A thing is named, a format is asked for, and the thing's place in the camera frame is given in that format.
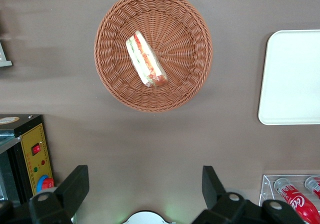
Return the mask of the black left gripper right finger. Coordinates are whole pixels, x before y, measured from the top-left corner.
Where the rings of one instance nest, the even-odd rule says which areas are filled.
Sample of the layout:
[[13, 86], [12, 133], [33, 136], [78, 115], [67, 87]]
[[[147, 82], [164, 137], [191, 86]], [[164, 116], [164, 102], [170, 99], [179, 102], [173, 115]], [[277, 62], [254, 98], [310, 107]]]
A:
[[202, 168], [202, 195], [207, 206], [194, 224], [260, 224], [261, 209], [236, 192], [227, 192], [212, 166]]

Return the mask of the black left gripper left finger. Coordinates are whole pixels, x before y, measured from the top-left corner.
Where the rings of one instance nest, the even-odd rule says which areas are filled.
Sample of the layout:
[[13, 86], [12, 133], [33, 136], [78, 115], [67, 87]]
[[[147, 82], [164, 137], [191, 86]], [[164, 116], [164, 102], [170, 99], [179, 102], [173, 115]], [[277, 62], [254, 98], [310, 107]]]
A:
[[46, 189], [28, 204], [33, 224], [71, 224], [90, 189], [87, 165], [78, 165], [53, 191]]

